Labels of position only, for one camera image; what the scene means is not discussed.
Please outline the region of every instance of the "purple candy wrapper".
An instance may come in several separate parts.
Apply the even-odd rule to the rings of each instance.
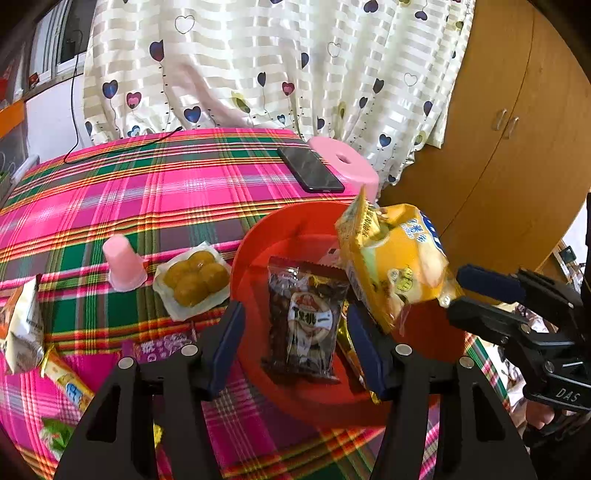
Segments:
[[[156,360],[164,360],[180,348],[196,340],[197,334],[193,325],[191,325],[191,329],[186,332],[171,333],[157,340],[149,340],[144,343],[133,343],[131,340],[125,340],[121,343],[121,352],[123,356],[132,356],[138,363],[146,364]]]

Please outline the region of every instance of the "heart pattern curtain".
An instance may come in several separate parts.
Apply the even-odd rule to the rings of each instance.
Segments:
[[[98,0],[85,64],[95,144],[289,128],[359,151],[382,185],[443,142],[475,0]]]

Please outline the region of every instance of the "cabinet door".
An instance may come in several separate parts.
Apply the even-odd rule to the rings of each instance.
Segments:
[[[443,148],[426,145],[382,205],[411,203],[442,233],[456,216],[501,139],[525,75],[534,8],[526,0],[478,0],[450,102]],[[498,115],[507,110],[494,130]]]
[[[590,126],[591,85],[536,12],[523,87],[503,138],[441,236],[452,266],[510,273],[542,264],[591,187]]]

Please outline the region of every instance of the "smartphone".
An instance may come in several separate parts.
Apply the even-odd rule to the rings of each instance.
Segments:
[[[309,147],[280,147],[277,153],[308,193],[342,193],[345,186]]]

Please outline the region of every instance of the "cabinet handle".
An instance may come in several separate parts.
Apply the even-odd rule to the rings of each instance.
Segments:
[[[503,120],[505,119],[505,114],[507,113],[507,109],[503,108],[499,113],[496,114],[496,121],[495,126],[492,129],[495,132],[498,132],[501,129],[501,125],[503,124]]]
[[[513,135],[513,130],[515,130],[515,126],[517,125],[518,121],[519,121],[518,116],[513,117],[511,125],[507,127],[507,136],[506,136],[507,140],[509,140],[511,138],[511,135]]]

